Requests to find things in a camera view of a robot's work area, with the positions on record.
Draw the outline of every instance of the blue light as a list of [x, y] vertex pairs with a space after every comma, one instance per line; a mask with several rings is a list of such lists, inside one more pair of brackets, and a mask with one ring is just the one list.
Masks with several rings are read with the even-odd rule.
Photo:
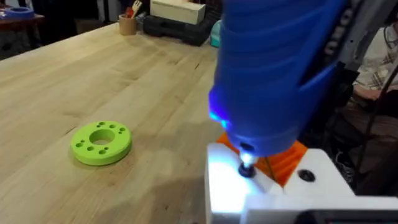
[[216, 114], [214, 114], [213, 112], [209, 112], [209, 117], [211, 118], [211, 119], [213, 119], [213, 120], [215, 120], [215, 121], [219, 121], [220, 120], [220, 118], [216, 115]]
[[221, 127], [223, 127], [224, 129], [227, 129], [228, 128], [228, 121], [221, 120]]

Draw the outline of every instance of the black cable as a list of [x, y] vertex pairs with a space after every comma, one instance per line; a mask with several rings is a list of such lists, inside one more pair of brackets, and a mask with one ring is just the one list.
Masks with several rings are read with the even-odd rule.
[[365, 130], [365, 134], [364, 134], [363, 144], [362, 144], [362, 147], [361, 147], [361, 149], [359, 151], [358, 161], [356, 163], [354, 179], [355, 179], [355, 182], [357, 184], [359, 183], [358, 182], [358, 177], [359, 177], [359, 173], [360, 173], [361, 166], [362, 166], [362, 163], [363, 163], [364, 155], [366, 153], [366, 146], [368, 145], [369, 136], [372, 133], [372, 127], [373, 127], [373, 124], [374, 124], [374, 120], [376, 119], [376, 115], [379, 112], [381, 101], [382, 101], [384, 95], [387, 93], [387, 90], [390, 87], [392, 81], [397, 76], [397, 73], [398, 73], [398, 65], [395, 67], [394, 71], [392, 71], [392, 73], [391, 73], [390, 77], [388, 78], [386, 84], [384, 85], [383, 89], [381, 90], [379, 99], [377, 99], [376, 105], [374, 107], [374, 110], [373, 110], [372, 114], [369, 117], [369, 121], [368, 121], [368, 124], [366, 126], [366, 130]]
[[276, 181], [276, 179], [275, 179], [275, 174], [274, 174], [274, 171], [272, 170], [271, 163], [269, 163], [268, 157], [266, 157], [266, 164], [267, 164], [267, 166], [268, 166], [269, 174], [271, 175], [271, 179], [272, 179], [273, 181]]

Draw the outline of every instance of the butcher block table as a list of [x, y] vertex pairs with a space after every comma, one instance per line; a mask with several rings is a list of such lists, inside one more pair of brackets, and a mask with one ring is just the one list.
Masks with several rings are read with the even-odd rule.
[[[0, 223], [205, 223], [216, 49], [117, 24], [0, 62]], [[94, 121], [125, 124], [131, 152], [103, 167], [70, 151]]]

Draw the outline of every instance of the orange part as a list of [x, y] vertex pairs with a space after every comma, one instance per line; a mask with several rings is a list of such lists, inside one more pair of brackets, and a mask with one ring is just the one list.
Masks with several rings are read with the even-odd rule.
[[[229, 142], [226, 133], [222, 134], [220, 138], [218, 138], [217, 143], [222, 143], [235, 153], [239, 154], [239, 150]], [[295, 141], [293, 146], [288, 150], [268, 157], [270, 167], [274, 173], [275, 181], [280, 186], [283, 187], [286, 184], [306, 151], [307, 148], [303, 144]], [[261, 170], [265, 175], [271, 177], [271, 172], [268, 168], [266, 158], [260, 158], [254, 166]]]

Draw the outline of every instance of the green 3d printed disc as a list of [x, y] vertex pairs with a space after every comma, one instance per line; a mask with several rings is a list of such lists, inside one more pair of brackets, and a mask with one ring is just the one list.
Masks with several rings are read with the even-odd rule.
[[127, 127], [115, 121], [91, 123], [72, 137], [73, 155], [82, 163], [103, 166], [121, 160], [131, 148]]

